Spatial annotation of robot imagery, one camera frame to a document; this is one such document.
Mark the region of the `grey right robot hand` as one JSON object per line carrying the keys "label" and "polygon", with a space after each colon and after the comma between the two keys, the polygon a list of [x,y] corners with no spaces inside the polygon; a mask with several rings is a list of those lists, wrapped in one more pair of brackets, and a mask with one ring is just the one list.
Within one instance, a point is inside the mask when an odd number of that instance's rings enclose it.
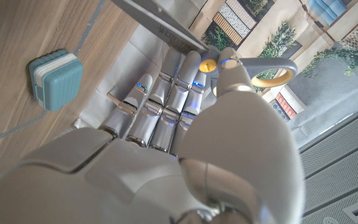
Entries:
{"label": "grey right robot hand", "polygon": [[0,223],[299,223],[303,171],[290,130],[254,92],[287,58],[219,57],[217,101],[174,155],[81,128],[0,176]]}

